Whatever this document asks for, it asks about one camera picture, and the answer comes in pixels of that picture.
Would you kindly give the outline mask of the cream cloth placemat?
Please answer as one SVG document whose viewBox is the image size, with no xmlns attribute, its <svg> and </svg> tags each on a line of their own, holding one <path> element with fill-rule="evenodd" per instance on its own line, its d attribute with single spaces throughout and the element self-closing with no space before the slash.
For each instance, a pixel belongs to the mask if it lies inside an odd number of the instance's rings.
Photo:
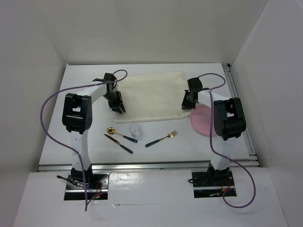
<svg viewBox="0 0 303 227">
<path fill-rule="evenodd" d="M 181 71 L 128 76 L 117 87 L 126 112 L 116 115 L 116 123 L 179 120 L 190 116 L 190 110 L 181 108 L 188 90 Z"/>
</svg>

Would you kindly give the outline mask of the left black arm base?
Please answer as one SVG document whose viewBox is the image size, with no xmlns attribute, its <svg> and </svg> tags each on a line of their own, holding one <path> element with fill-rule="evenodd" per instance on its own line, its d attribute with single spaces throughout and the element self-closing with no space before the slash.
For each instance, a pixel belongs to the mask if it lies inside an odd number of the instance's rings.
<svg viewBox="0 0 303 227">
<path fill-rule="evenodd" d="M 66 181 L 64 200 L 65 201 L 82 201 L 85 200 L 84 183 L 78 180 L 72 180 L 71 175 L 68 177 L 56 176 L 58 179 Z M 109 173 L 95 174 L 92 182 L 86 183 L 87 198 L 91 200 L 108 199 Z"/>
</svg>

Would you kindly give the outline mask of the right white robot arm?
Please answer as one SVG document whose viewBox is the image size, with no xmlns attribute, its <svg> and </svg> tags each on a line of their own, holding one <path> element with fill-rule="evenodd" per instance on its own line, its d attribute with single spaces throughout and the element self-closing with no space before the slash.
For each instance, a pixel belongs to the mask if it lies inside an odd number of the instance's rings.
<svg viewBox="0 0 303 227">
<path fill-rule="evenodd" d="M 228 175 L 230 157 L 235 139 L 246 130 L 246 120 L 239 98 L 229 98 L 205 88 L 198 77 L 188 79 L 188 90 L 181 104 L 183 110 L 192 110 L 197 104 L 210 108 L 209 134 L 212 143 L 212 133 L 219 137 L 219 148 L 214 152 L 207 170 L 207 181 L 211 185 L 218 185 L 223 177 Z"/>
</svg>

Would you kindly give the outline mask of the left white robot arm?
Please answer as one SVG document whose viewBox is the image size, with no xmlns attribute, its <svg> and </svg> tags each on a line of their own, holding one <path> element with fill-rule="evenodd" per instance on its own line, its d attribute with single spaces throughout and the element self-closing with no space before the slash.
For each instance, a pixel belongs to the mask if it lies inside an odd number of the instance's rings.
<svg viewBox="0 0 303 227">
<path fill-rule="evenodd" d="M 106 73 L 103 79 L 94 79 L 92 86 L 75 94 L 65 96 L 62 123 L 69 132 L 72 155 L 71 178 L 87 189 L 93 184 L 92 163 L 88 152 L 88 131 L 93 123 L 92 105 L 100 97 L 107 100 L 109 108 L 116 113 L 125 113 L 122 95 L 117 88 L 114 73 Z"/>
</svg>

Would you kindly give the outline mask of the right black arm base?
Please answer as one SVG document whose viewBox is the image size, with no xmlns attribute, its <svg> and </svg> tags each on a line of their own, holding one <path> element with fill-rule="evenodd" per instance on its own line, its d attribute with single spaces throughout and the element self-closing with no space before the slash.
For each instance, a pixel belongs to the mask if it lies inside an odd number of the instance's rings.
<svg viewBox="0 0 303 227">
<path fill-rule="evenodd" d="M 194 198 L 216 198 L 237 196 L 232 172 L 227 175 L 211 178 L 208 172 L 192 172 L 192 177 L 188 180 L 193 186 Z"/>
</svg>

